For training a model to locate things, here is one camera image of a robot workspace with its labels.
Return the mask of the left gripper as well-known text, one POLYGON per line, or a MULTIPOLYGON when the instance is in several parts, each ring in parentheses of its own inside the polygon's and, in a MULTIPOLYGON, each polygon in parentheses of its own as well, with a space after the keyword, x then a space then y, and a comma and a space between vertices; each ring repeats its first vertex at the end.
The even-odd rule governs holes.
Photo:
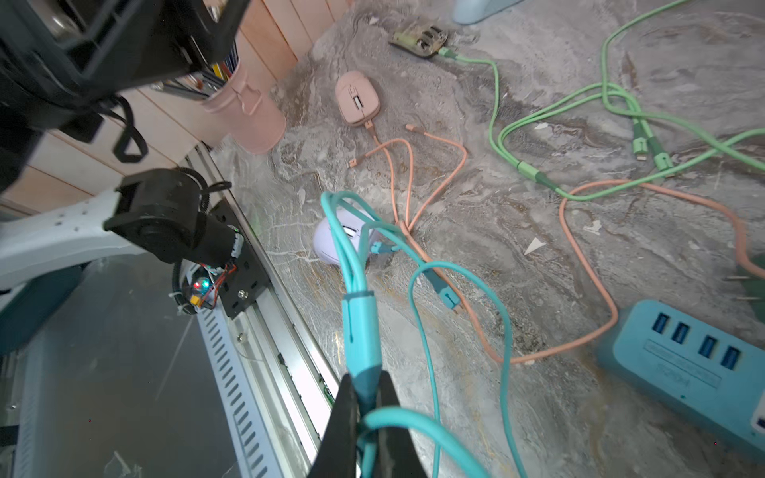
POLYGON ((123 91, 200 71, 229 53, 249 7, 228 1, 4 1, 1 4, 1 170, 20 173, 47 131, 82 143, 105 117, 123 131, 120 163, 149 149, 123 91))

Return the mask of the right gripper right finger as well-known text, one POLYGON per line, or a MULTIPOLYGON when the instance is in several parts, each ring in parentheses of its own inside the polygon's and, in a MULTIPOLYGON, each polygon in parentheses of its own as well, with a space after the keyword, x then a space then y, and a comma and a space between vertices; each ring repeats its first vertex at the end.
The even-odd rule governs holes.
MULTIPOLYGON (((390 374, 383 370, 378 387, 376 408, 399 406, 390 374)), ((416 454, 410 432, 401 427, 383 428, 378 431, 376 458, 377 477, 426 478, 422 462, 416 454)))

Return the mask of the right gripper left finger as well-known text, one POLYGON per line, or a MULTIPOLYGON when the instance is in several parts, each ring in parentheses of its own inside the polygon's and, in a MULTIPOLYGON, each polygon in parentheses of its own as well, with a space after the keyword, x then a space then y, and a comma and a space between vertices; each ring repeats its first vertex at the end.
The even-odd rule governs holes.
POLYGON ((356 390, 351 376, 345 374, 308 478, 357 476, 359 419, 360 408, 356 390))

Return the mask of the lavender wireless mouse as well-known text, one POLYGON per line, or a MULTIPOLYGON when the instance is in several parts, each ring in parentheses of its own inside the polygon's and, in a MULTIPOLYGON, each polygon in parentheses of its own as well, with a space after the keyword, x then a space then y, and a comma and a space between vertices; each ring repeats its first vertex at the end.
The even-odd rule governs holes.
MULTIPOLYGON (((342 206, 337 208, 336 215, 356 252, 359 253, 361 251, 361 231, 366 221, 342 206)), ((332 266, 340 266, 339 253, 335 246, 328 218, 324 218, 317 225, 313 236, 313 248, 322 262, 332 266)))

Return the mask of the blue power strip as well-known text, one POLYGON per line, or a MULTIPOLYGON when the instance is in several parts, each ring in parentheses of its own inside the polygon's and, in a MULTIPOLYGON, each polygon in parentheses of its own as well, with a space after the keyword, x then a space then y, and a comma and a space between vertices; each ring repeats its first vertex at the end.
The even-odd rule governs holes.
POLYGON ((764 351, 667 304, 643 300, 597 345, 600 365, 764 460, 764 351))

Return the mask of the light green USB charger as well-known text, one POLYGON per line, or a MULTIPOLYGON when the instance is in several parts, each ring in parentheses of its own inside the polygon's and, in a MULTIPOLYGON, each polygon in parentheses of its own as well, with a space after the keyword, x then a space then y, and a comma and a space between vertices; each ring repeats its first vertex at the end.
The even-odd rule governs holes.
POLYGON ((743 293, 734 298, 735 301, 747 303, 755 319, 764 323, 764 279, 752 274, 748 269, 736 264, 736 270, 733 274, 725 276, 724 282, 739 283, 743 288, 743 293))

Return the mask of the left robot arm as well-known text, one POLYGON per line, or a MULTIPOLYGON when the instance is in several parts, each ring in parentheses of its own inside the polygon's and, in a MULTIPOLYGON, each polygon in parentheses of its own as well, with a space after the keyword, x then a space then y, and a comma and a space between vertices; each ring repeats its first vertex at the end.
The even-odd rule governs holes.
MULTIPOLYGON (((91 143, 105 119, 122 132, 113 153, 125 165, 149 151, 125 91, 199 73, 226 59, 248 9, 229 1, 213 14, 201 1, 5 1, 1 5, 1 185, 21 176, 49 131, 91 143)), ((151 169, 114 189, 1 226, 1 350, 35 334, 68 296, 59 270, 119 255, 149 253, 234 272, 251 244, 208 210, 224 182, 196 171, 151 169)))

